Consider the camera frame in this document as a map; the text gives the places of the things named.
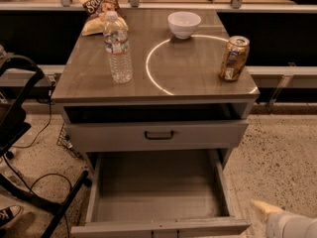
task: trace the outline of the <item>sneaker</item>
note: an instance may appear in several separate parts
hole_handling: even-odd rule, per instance
[[[7,227],[17,220],[17,216],[23,211],[23,207],[13,205],[0,210],[0,229]]]

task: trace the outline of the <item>clear water bottle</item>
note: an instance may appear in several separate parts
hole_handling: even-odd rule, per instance
[[[104,43],[113,79],[125,83],[132,79],[132,64],[127,26],[118,19],[116,11],[108,11],[103,32]]]

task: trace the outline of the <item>drawer handle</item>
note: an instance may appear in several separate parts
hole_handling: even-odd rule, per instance
[[[170,140],[174,136],[174,132],[149,132],[145,131],[145,138],[147,140]]]

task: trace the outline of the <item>drawer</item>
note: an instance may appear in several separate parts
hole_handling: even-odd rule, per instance
[[[146,151],[237,147],[247,120],[67,124],[76,151]]]
[[[142,151],[98,156],[77,238],[239,235],[217,151]]]

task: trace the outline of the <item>desk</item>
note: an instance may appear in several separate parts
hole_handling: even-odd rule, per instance
[[[188,40],[168,29],[173,11],[124,10],[132,81],[113,82],[95,35],[78,39],[57,84],[65,130],[94,173],[76,237],[232,235],[250,225],[233,217],[222,169],[258,89],[246,69],[236,82],[218,77],[228,36],[214,11],[192,10],[202,23]]]

